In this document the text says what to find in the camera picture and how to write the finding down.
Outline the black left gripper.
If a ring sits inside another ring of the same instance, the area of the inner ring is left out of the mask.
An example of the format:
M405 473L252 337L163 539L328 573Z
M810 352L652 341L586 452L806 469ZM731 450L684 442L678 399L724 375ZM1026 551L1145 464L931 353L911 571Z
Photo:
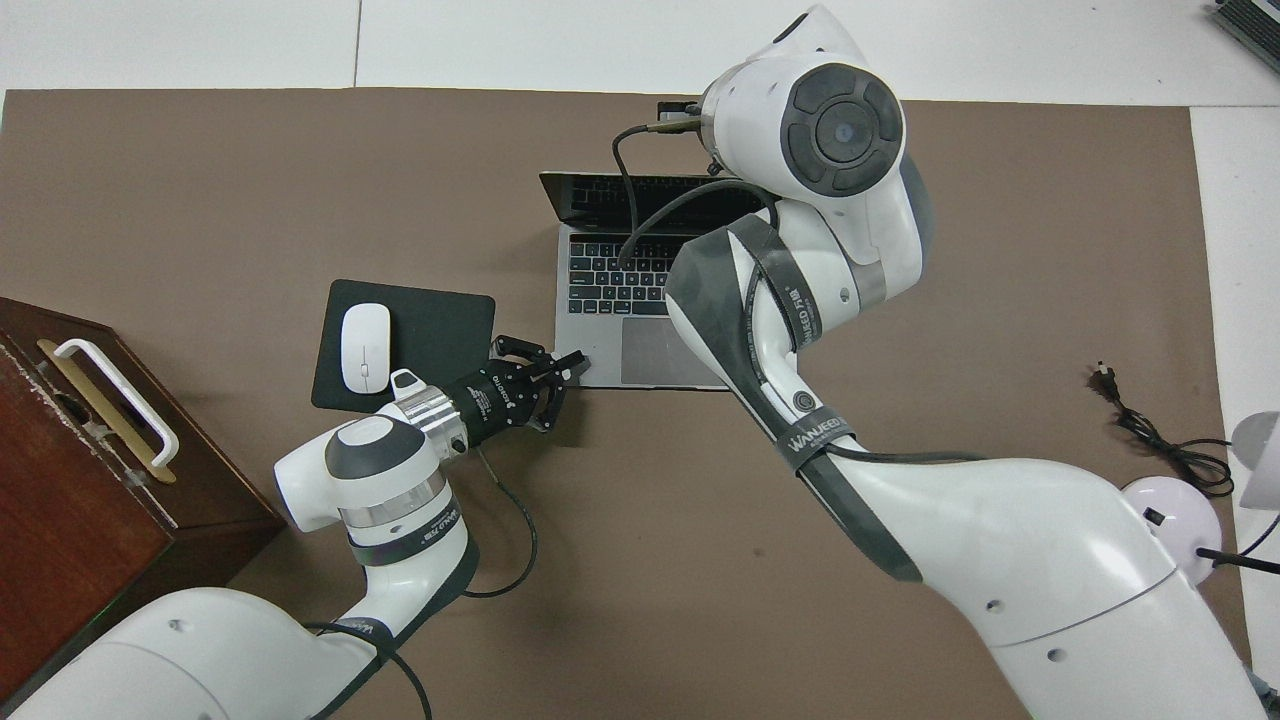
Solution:
M554 357L541 345L511 336L497 336L492 348L498 359L513 356L525 364L488 363L448 384L448 398L462 419L470 448L516 427L550 432L564 406L564 373L588 361L580 350ZM545 375L559 380L539 380Z

